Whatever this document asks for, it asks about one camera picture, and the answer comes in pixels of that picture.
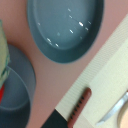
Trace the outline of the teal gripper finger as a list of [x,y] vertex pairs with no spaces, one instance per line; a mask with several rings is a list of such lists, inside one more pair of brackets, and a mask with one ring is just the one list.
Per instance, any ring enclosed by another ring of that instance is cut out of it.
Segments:
[[2,27],[2,21],[0,20],[0,88],[9,75],[7,66],[10,62],[9,48],[6,40],[6,36]]

